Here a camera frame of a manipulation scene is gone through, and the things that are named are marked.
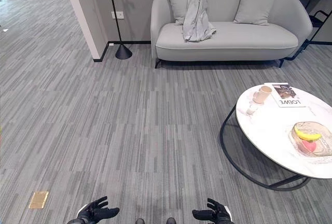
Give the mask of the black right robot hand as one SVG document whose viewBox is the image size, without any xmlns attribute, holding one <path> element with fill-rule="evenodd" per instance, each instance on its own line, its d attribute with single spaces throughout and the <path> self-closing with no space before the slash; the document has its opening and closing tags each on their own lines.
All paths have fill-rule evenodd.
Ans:
<svg viewBox="0 0 332 224">
<path fill-rule="evenodd" d="M 228 206 L 224 206 L 211 198 L 207 198 L 207 207 L 209 209 L 193 209 L 193 217 L 197 220 L 211 221 L 212 223 L 233 223 Z"/>
</svg>

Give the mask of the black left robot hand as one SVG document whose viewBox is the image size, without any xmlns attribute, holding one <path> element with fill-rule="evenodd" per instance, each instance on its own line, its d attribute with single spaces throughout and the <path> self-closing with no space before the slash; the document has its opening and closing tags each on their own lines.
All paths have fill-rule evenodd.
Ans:
<svg viewBox="0 0 332 224">
<path fill-rule="evenodd" d="M 107 196 L 85 204 L 79 209 L 77 217 L 68 223 L 98 223 L 103 219 L 115 217 L 120 209 L 118 207 L 108 208 L 107 205 Z"/>
</svg>

